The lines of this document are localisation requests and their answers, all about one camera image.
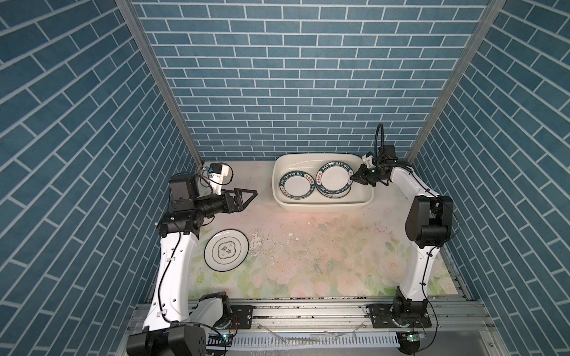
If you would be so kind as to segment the green rim plate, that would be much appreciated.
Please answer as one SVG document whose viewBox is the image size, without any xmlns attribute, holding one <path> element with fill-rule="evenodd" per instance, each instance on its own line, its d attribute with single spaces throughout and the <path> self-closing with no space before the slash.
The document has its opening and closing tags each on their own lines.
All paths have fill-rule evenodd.
<svg viewBox="0 0 570 356">
<path fill-rule="evenodd" d="M 279 189 L 286 197 L 303 200 L 309 197 L 316 188 L 314 178 L 305 171 L 290 171 L 279 179 Z"/>
<path fill-rule="evenodd" d="M 352 187 L 353 169 L 344 162 L 331 161 L 324 164 L 316 173 L 316 189 L 335 194 Z"/>
</svg>

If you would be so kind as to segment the orange sunburst plate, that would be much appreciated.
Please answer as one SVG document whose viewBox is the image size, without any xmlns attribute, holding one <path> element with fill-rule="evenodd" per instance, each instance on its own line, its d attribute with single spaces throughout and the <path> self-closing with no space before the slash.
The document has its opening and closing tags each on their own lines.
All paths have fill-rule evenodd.
<svg viewBox="0 0 570 356">
<path fill-rule="evenodd" d="M 330 194 L 330 193 L 325 193 L 322 190 L 319 190 L 319 193 L 327 198 L 331 198 L 331 199 L 340 199 L 342 197 L 346 197 L 351 191 L 351 188 L 348 188 L 347 190 L 343 191 L 343 192 L 338 192 L 335 194 Z"/>
</svg>

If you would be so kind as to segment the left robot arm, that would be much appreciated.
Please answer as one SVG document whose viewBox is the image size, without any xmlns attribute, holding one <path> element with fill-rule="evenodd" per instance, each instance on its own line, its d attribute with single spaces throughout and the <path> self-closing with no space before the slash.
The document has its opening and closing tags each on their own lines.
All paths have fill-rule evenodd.
<svg viewBox="0 0 570 356">
<path fill-rule="evenodd" d="M 169 181 L 169 210 L 157 223 L 160 264 L 142 332 L 130 335 L 128 355 L 225 355 L 237 335 L 237 318 L 225 292 L 204 295 L 189 309 L 188 275 L 205 219 L 244 211 L 258 192 L 225 189 L 209 181 L 201 195 L 199 174 L 179 173 Z"/>
</svg>

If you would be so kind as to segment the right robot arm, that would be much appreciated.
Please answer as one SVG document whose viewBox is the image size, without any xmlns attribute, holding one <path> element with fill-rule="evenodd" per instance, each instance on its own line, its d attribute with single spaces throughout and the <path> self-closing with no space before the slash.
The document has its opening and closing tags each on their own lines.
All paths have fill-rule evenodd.
<svg viewBox="0 0 570 356">
<path fill-rule="evenodd" d="M 454 202 L 430 189 L 411 166 L 398 160 L 362 157 L 363 163 L 351 177 L 353 182 L 374 187 L 377 183 L 396 184 L 411 203 L 405 221 L 405 234 L 411 254 L 402 283 L 391 304 L 368 304 L 365 314 L 373 328 L 430 327 L 427 288 L 430 273 L 441 248 L 452 238 Z"/>
</svg>

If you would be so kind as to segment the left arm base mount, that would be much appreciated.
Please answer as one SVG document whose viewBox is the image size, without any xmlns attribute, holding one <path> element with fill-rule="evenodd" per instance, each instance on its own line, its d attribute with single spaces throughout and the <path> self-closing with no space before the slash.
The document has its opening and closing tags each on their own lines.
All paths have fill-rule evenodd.
<svg viewBox="0 0 570 356">
<path fill-rule="evenodd" d="M 224 312 L 223 317 L 215 323 L 215 328 L 231 330 L 251 329 L 253 309 L 252 305 L 232 305 L 229 312 Z"/>
</svg>

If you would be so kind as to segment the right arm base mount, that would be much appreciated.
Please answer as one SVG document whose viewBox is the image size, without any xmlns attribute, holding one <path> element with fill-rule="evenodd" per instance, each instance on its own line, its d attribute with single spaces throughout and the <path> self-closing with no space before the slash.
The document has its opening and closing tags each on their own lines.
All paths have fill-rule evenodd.
<svg viewBox="0 0 570 356">
<path fill-rule="evenodd" d="M 404 304 L 374 303 L 365 306 L 365 314 L 371 319 L 374 329 L 431 328 L 427 303 Z"/>
</svg>

